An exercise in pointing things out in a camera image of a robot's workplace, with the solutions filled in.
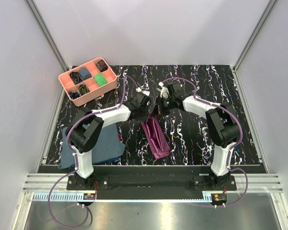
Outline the purple satin napkin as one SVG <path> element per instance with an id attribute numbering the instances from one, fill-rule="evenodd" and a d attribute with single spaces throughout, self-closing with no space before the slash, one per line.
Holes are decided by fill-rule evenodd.
<path id="1" fill-rule="evenodd" d="M 141 121 L 141 125 L 154 158 L 159 160 L 169 156 L 170 146 L 168 145 L 159 121 L 155 117 L 148 115 L 146 121 Z"/>

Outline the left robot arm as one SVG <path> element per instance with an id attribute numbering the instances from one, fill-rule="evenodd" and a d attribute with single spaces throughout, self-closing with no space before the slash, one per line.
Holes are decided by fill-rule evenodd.
<path id="1" fill-rule="evenodd" d="M 66 130 L 66 142 L 75 159 L 74 174 L 77 184 L 84 190 L 94 185 L 92 149 L 101 130 L 117 122 L 128 120 L 145 121 L 148 117 L 151 98 L 148 91 L 137 92 L 123 104 L 100 110 L 80 108 Z"/>

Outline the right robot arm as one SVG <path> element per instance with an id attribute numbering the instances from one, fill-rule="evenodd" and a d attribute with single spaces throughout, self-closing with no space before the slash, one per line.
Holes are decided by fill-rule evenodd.
<path id="1" fill-rule="evenodd" d="M 160 95 L 156 97 L 152 116 L 169 115 L 172 109 L 196 114 L 207 122 L 208 134 L 215 145 L 214 158 L 209 175 L 196 185 L 200 188 L 222 189 L 230 177 L 230 158 L 233 149 L 242 140 L 242 127 L 230 104 L 213 103 L 197 97 L 187 96 L 179 82 L 158 85 Z"/>

